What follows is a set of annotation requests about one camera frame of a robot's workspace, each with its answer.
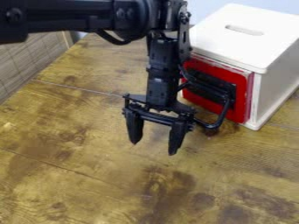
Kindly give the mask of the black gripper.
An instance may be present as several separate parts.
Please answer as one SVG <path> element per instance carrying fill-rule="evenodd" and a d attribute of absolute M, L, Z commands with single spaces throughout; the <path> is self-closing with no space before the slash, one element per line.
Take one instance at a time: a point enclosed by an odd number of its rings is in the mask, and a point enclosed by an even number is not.
<path fill-rule="evenodd" d="M 176 154 L 185 133 L 192 129 L 194 111 L 177 101 L 180 54 L 174 38 L 152 38 L 148 42 L 145 95 L 125 94 L 125 126 L 132 144 L 142 138 L 144 122 L 169 126 L 168 155 Z"/>

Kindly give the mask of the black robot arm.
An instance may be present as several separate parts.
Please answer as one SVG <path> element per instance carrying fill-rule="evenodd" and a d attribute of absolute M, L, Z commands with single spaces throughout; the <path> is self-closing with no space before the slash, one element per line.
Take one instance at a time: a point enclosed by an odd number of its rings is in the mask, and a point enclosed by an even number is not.
<path fill-rule="evenodd" d="M 57 31 L 92 32 L 117 46 L 146 39 L 146 93 L 124 95 L 126 133 L 134 144 L 145 121 L 169 126 L 173 155 L 193 126 L 194 111 L 177 102 L 192 51 L 189 18 L 185 0 L 0 0 L 0 45 Z"/>

